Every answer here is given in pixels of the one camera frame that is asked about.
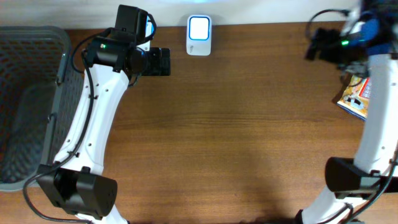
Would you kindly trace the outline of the cream chips bag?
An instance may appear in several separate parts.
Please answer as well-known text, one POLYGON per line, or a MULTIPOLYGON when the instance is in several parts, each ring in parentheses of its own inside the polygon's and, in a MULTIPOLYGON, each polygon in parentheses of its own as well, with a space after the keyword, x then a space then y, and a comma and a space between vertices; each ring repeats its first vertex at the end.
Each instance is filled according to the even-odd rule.
POLYGON ((365 121, 368 117, 371 81, 369 78, 346 77, 336 104, 347 113, 365 121))

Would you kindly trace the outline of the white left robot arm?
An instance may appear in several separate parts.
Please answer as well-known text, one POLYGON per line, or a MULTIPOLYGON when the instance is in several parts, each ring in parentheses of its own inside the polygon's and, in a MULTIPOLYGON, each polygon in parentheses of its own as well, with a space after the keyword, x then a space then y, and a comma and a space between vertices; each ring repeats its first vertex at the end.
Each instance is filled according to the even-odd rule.
POLYGON ((84 85, 72 125, 49 165, 34 181, 68 223, 124 223, 116 207, 117 182, 103 175, 105 147, 123 94, 143 76, 171 74, 170 50, 143 49, 156 33, 152 14, 120 5, 116 23, 85 40, 84 85))

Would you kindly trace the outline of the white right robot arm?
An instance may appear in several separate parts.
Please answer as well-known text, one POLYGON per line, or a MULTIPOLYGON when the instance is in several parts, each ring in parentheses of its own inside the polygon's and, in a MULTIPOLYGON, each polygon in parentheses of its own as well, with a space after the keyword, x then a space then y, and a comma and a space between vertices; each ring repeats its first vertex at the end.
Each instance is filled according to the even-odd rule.
POLYGON ((368 115, 356 155, 328 159, 325 188, 295 223, 357 223, 381 195, 397 192, 397 2, 359 1, 342 14, 341 30, 306 30, 305 58, 342 71, 361 62, 356 75, 371 81, 368 115))

